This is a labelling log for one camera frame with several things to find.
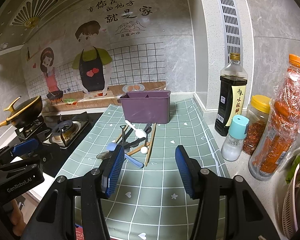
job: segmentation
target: range hood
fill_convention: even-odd
[[[0,51],[22,45],[80,0],[5,0],[0,7]]]

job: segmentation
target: red heart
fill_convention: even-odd
[[[87,76],[88,76],[88,77],[92,77],[93,75],[94,75],[94,74],[93,74],[92,70],[90,70],[90,71],[87,72]]]

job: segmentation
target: cartoon woman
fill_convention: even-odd
[[[42,80],[45,80],[48,87],[47,98],[52,103],[58,103],[62,100],[63,91],[58,88],[56,76],[59,78],[60,84],[66,88],[63,78],[57,69],[52,67],[54,61],[54,53],[51,48],[45,48],[40,57],[40,69],[42,71]]]
[[[77,84],[82,86],[85,93],[102,90],[98,95],[105,96],[113,63],[106,50],[91,44],[91,38],[99,34],[99,29],[100,24],[97,21],[90,21],[82,24],[75,32],[77,41],[83,44],[84,49],[75,57],[72,68]]]

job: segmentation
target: silver screw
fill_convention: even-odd
[[[209,174],[209,170],[206,169],[206,168],[201,169],[200,172],[201,172],[203,175],[208,175],[208,174]]]
[[[99,169],[93,169],[93,170],[91,170],[91,174],[92,175],[98,175],[99,173],[100,173]]]
[[[65,179],[66,179],[66,177],[61,175],[61,176],[57,177],[56,181],[57,182],[63,182]]]
[[[235,176],[234,178],[237,182],[243,182],[243,177],[241,176]]]

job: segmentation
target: chopstick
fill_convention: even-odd
[[[141,148],[142,148],[143,146],[144,146],[144,145],[141,145],[141,146],[139,146],[138,148],[134,149],[133,151],[131,151],[131,152],[128,152],[128,153],[127,153],[127,155],[131,156],[131,155],[133,155],[133,154],[137,153],[138,151],[140,151],[140,150],[141,150]]]
[[[152,133],[151,133],[151,139],[150,139],[150,144],[149,144],[149,148],[148,148],[148,153],[147,153],[147,157],[146,157],[145,166],[147,166],[148,163],[149,163],[156,127],[157,127],[157,123],[154,123],[154,128],[152,129]]]
[[[128,125],[126,125],[126,127],[123,129],[124,131],[126,131],[128,129]],[[115,143],[118,143],[118,141],[121,139],[122,137],[122,133],[117,137],[117,139],[114,141]]]

